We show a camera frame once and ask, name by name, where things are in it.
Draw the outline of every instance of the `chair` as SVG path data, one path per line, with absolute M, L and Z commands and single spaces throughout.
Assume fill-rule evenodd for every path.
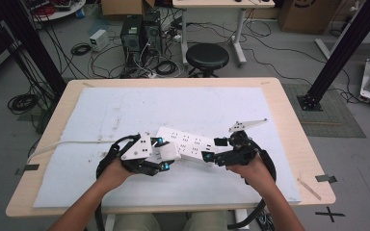
M 190 78 L 198 78 L 200 74 L 203 78 L 218 77 L 213 72 L 227 65 L 229 54 L 217 44 L 199 43 L 188 49 L 186 60 L 194 67 L 188 73 Z

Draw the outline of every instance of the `white desk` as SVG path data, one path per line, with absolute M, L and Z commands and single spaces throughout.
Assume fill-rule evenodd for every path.
M 291 107 L 286 94 L 276 78 L 220 78 L 220 79 L 170 79 L 170 80 L 76 80 L 68 83 L 65 93 L 60 100 L 55 113 L 44 131 L 37 150 L 43 149 L 57 141 L 62 135 L 67 121 L 73 112 L 80 92 L 84 88 L 176 88 L 176 87 L 257 87 L 263 90 L 268 107 L 277 127 L 280 141 L 284 147 L 291 171 L 296 178 L 301 178 L 306 187 L 296 182 L 302 196 L 298 205 L 332 204 L 335 201 L 334 193 L 328 182 L 317 182 L 315 176 L 324 175 L 317 157 L 308 142 L 300 122 Z M 35 208 L 43 175 L 53 155 L 53 149 L 46 149 L 41 155 L 30 162 L 39 164 L 37 170 L 25 171 L 11 202 L 7 208 L 9 217 L 38 217 L 61 215 L 66 208 Z M 147 213 L 147 212 L 179 212 L 197 210 L 227 210 L 236 208 L 251 208 L 252 205 L 235 207 L 234 205 L 194 205 L 170 207 L 106 207 L 103 212 L 117 213 Z
M 272 8 L 275 6 L 273 1 L 263 2 L 260 0 L 242 0 L 236 2 L 234 0 L 173 0 L 173 5 L 176 8 L 182 9 L 182 62 L 187 65 L 186 52 L 188 50 L 187 33 L 186 33 L 186 22 L 187 22 L 187 9 L 191 8 L 203 8 L 206 13 L 209 13 L 209 9 L 212 8 L 223 8 L 223 9 L 240 9 L 238 16 L 238 25 L 235 36 L 232 37 L 232 45 L 236 51 L 238 64 L 241 66 L 245 64 L 246 58 L 243 54 L 243 50 L 239 43 L 239 38 L 242 33 L 243 20 L 245 18 L 246 9 L 257 9 L 257 8 Z

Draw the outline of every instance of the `forearm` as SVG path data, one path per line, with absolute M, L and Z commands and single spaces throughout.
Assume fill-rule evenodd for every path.
M 271 192 L 263 193 L 262 196 L 273 218 L 276 230 L 304 230 L 296 214 L 276 185 Z
M 84 230 L 105 194 L 95 182 L 49 230 Z

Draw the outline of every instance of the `person's left hand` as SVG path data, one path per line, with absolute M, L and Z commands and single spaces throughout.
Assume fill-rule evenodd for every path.
M 104 169 L 96 183 L 101 187 L 101 190 L 107 193 L 120 186 L 133 174 L 122 166 L 120 159 L 115 159 Z

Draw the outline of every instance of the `black stool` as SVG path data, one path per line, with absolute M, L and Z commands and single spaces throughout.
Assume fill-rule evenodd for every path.
M 227 65 L 229 54 L 217 44 L 199 43 L 188 49 L 186 60 L 188 64 L 194 67 L 189 71 L 189 77 L 198 77 L 200 74 L 204 78 L 218 77 L 213 71 Z M 194 73 L 195 69 L 200 70 L 200 72 Z

